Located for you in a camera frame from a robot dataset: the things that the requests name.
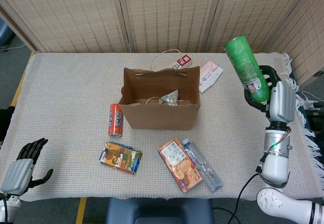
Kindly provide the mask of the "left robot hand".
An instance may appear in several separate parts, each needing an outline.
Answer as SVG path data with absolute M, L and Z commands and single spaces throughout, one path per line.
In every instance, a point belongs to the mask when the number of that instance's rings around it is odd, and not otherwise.
M 46 183 L 53 174 L 53 169 L 48 170 L 43 178 L 34 180 L 33 171 L 40 156 L 41 150 L 48 140 L 41 138 L 22 147 L 17 159 L 10 165 L 1 191 L 8 196 L 22 196 L 29 189 Z

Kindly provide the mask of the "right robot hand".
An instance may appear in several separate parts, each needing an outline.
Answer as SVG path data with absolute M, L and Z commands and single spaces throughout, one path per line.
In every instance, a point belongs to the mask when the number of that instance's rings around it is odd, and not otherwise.
M 261 73 L 268 75 L 266 82 L 270 84 L 270 99 L 266 103 L 259 103 L 252 99 L 251 93 L 245 89 L 246 102 L 257 110 L 266 114 L 269 122 L 288 124 L 294 121 L 296 93 L 285 82 L 280 79 L 276 70 L 268 65 L 260 65 Z

